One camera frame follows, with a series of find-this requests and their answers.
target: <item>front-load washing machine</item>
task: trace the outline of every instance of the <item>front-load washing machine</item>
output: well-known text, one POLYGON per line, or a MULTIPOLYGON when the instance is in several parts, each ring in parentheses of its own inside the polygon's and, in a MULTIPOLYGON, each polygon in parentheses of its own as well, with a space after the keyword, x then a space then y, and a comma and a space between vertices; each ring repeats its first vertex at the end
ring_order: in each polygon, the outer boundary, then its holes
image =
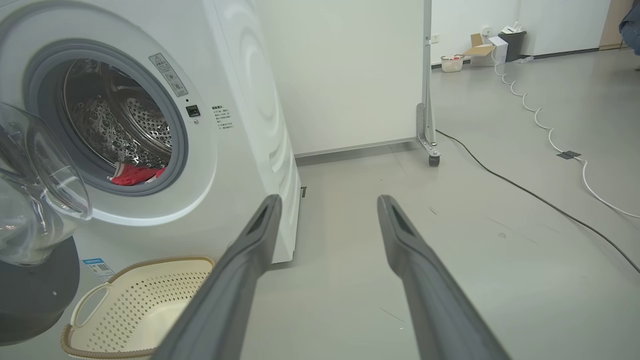
POLYGON ((219 258, 272 193, 273 262, 292 259, 300 177, 250 0, 0 0, 0 101, 78 167, 94 218, 74 238, 97 271, 219 258), (122 163, 164 170, 123 186, 122 163))

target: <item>warning label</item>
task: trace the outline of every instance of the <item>warning label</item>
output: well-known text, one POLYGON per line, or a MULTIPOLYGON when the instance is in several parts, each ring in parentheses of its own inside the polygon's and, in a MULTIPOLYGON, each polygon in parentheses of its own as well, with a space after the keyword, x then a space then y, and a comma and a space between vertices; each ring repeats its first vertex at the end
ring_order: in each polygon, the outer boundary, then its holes
POLYGON ((149 56, 149 60, 154 63, 156 69, 158 69, 160 74, 164 76, 164 79, 169 83, 176 96, 183 96, 189 93, 187 89, 184 88, 184 84, 182 84, 182 81, 178 78, 178 75, 173 71, 173 68, 169 65, 162 54, 149 56))
POLYGON ((225 109, 224 106, 218 105, 213 106, 213 113, 216 116, 216 122, 218 123, 218 129, 226 130, 233 129, 234 123, 231 121, 231 113, 229 113, 229 109, 225 109))

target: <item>caster wheel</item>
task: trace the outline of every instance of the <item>caster wheel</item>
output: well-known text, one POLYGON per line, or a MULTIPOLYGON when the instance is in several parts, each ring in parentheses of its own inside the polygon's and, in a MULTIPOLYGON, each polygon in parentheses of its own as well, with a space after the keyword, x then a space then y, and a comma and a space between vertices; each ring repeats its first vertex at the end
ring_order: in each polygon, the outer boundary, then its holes
POLYGON ((430 156, 429 157, 429 166, 430 167, 436 167, 440 164, 440 157, 439 156, 430 156))

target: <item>stainless steel drum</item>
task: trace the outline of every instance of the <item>stainless steel drum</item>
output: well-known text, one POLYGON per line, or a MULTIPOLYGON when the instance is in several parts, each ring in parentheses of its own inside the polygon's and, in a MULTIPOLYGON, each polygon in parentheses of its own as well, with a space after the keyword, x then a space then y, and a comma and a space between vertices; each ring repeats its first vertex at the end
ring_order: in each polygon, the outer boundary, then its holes
POLYGON ((78 59, 64 80, 63 102, 76 135, 100 159, 163 168, 169 163, 169 125, 149 94, 106 63, 78 59))

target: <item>whiteboard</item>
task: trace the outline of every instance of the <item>whiteboard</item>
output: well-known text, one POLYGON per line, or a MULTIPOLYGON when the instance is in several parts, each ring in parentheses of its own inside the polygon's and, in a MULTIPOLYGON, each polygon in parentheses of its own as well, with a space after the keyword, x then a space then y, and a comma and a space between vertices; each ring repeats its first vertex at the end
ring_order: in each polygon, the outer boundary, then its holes
POLYGON ((297 155, 415 138, 424 0, 257 0, 297 155))

